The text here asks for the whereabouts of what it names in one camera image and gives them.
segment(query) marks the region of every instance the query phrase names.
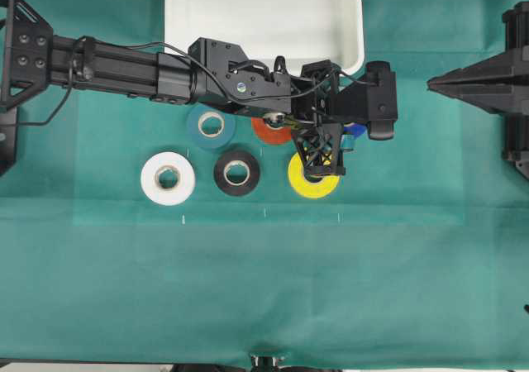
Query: screw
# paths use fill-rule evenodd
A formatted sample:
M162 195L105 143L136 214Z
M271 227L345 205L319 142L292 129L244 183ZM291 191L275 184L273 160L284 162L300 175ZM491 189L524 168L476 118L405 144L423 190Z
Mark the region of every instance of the screw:
M44 68L44 66L46 65L46 62L42 59L42 58L38 58L36 61L35 61L35 66L39 69L42 69Z
M237 84L237 91L239 91L240 93L245 93L246 92L246 84L238 83Z
M18 61L18 64L20 66L26 66L27 65L27 56L24 56L24 55L19 56L17 61Z

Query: white tray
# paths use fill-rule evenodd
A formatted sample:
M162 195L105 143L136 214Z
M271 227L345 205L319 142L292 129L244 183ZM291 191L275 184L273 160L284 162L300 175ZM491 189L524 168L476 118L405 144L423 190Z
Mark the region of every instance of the white tray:
M284 55L292 74L326 59L353 74L364 62L362 0L165 0L165 41L187 50L199 37L269 67Z

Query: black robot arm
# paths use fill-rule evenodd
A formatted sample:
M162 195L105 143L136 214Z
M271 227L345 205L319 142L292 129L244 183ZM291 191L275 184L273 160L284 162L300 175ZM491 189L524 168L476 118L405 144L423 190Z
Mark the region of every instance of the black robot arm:
M43 126L60 110L71 90L90 89L148 98L173 105L204 103L222 112L262 117L273 126L290 126L308 175L343 175L344 125L368 127L375 140L393 137L398 118L395 74L384 62L367 65L352 79L329 60L307 64L301 76L288 73L279 56L274 69L249 59L236 44L199 38L188 51L163 42L120 46L91 36L70 39L23 0L0 0L7 17L0 94L0 174L16 160L17 129ZM175 54L150 53L164 46ZM17 108L56 85L66 89L61 104L44 122L19 122Z

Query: table surface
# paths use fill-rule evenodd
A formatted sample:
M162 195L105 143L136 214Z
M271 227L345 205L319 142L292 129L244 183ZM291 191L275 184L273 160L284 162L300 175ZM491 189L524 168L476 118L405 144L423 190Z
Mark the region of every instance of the table surface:
M163 39L163 0L27 1L62 36ZM529 368L529 184L500 158L500 117L426 91L500 52L518 1L364 0L367 59L398 74L397 135L359 141L316 202L288 186L293 146L260 144L242 117L231 146L259 156L262 178L234 199L212 181L220 151L188 139L188 107L75 92L48 127L21 130L0 179L0 357ZM140 187L167 150L198 177L177 207Z

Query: black cable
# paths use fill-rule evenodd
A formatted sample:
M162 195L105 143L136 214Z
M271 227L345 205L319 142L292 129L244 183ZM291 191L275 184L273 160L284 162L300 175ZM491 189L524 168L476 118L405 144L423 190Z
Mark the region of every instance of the black cable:
M342 76L348 78L353 83L358 83L358 84L363 84L363 85L371 85L371 86L374 86L374 87L378 85L377 83L355 79L353 76L347 74L343 70L340 70L338 73L341 74Z
M49 124L54 119L54 117L57 115L57 113L59 113L59 111L62 109L62 107L68 101L68 98L69 98L69 96L70 96L70 94L72 92L72 89L74 87L74 54L75 54L75 50L77 49L79 43L81 43L81 42L83 42L85 40L86 40L86 36L80 37L74 42L74 44L72 46L70 59L69 59L67 90L66 90L66 93L64 94L64 96L62 97L62 99L60 100L59 104L57 105L57 107L48 116L48 118L46 120L44 120L43 122L17 122L17 123L13 123L13 124L0 124L0 126L2 126L2 127L46 126L47 124ZM181 49L179 49L179 48L177 48L177 47L175 47L175 46L173 46L171 44L164 43L163 41L154 41L154 42L151 42L151 43L145 43L145 44L141 44L141 45L115 45L115 44L107 43L107 42L104 42L104 41L98 41L98 42L101 43L101 44L105 44L105 45L112 45L112 46L115 46L115 47L127 48L128 50L144 50L144 49L151 48L151 47L156 47L156 46L163 46L165 48L168 48L168 49L176 52L177 54L180 54L183 57L189 59L191 62L193 62L195 65L197 65L200 69L202 69L204 71L204 73L206 73L210 77L210 79L212 79L213 82L219 87L219 89L224 94L226 99L228 99L232 103L243 104L243 105L247 104L247 103L250 103L250 102L266 101L266 100L273 100L273 99L275 99L275 100L295 99L295 98L301 98L301 97L307 96L310 93L313 93L314 91L318 90L335 73L339 73L339 74L341 74L343 76L346 76L348 79L350 79L351 81L354 81L356 83L360 83L360 84L364 84L364 85L377 85L376 83L367 83L367 82L364 82L364 81L357 80L357 79L349 76L343 70L334 69L334 70L331 70L330 72L328 72L321 81L317 82L315 85L313 85L312 87L310 87L309 89L307 89L307 90L305 90L305 91L303 91L301 93L295 93L294 95L276 95L276 96L255 97L255 98L242 99L242 98L238 98L235 95L231 94L230 91L226 87L224 87L224 85L217 79L217 76L215 76L215 74L213 74L213 72L211 70L209 70L204 64L202 64L202 62L200 62L199 60L194 59L188 53L182 51ZM250 66L250 65L258 64L259 66L262 65L264 68L266 68L268 70L268 67L266 67L266 65L264 65L262 62L259 62L257 60L248 60L248 61L243 62L241 64L244 64L244 65L241 66L240 68L237 68L237 65L236 65L233 69L242 69L242 68ZM299 77L295 77L295 76L291 76L291 77L293 79L309 81L309 79L305 79L305 78L299 78ZM324 112L320 112L317 109L313 109L313 110L317 114L328 116Z
M270 70L268 69L268 66L266 66L263 62L261 62L260 60L245 60L243 62L240 62L239 64L234 64L233 66L230 67L230 71L232 73L236 72L237 70L242 70L242 69L245 69L249 66L255 66L255 67L258 67L258 68L261 68L263 71L264 71L264 76L268 79L268 80L271 80L272 78L270 77Z
M328 80L328 78L331 77L331 75L336 72L336 70L331 71L322 81L320 81L319 83L316 83L316 85L314 85L310 89L307 89L307 90L303 91L302 93L296 93L294 95L275 95L275 96L268 96L268 97L255 97L255 98L241 99L241 98L238 98L235 95L231 94L230 91L228 91L227 88L224 87L224 85L217 79L217 76L215 76L215 74L213 74L212 71L209 70L202 62L200 62L199 60L194 59L188 53L183 52L181 49L179 49L179 48L177 48L177 47L175 47L175 46L173 46L171 44L164 43L163 41L153 41L151 43L146 43L146 44L142 44L142 45L115 45L115 44L109 44L109 43L105 43L105 42L101 42L101 41L99 41L99 42L103 43L103 44L107 44L107 45L112 45L112 46L115 46L115 47L127 48L129 50L144 50L146 48L151 48L151 47L156 47L156 46L163 46L165 48L169 48L170 50L172 50L172 51L182 55L183 57L189 59L191 62L193 62L195 65L197 65L200 69L202 69L204 71L204 73L206 73L210 77L210 79L213 80L213 82L219 87L219 89L221 90L222 94L224 95L224 97L227 100L229 100L230 102L233 102L233 103L240 104L240 105L244 105L244 104L247 104L249 102L269 101L269 100L272 100L272 99L276 99L276 100L278 100L278 99L295 99L295 98L304 97L304 96L306 96L306 95L308 95L310 93L313 93L318 88L320 88Z
M51 112L51 114L46 118L43 122L14 122L13 124L0 124L1 127L14 127L14 126L45 126L51 122L51 120L54 119L54 117L59 113L60 109L64 106L66 101L68 101L68 98L70 94L72 93L72 89L74 86L74 54L75 50L77 49L78 45L86 39L86 36L78 38L74 45L72 46L72 50L70 53L69 58L69 68L68 68L68 86L66 89L66 93L64 93L64 96L60 100L57 107Z

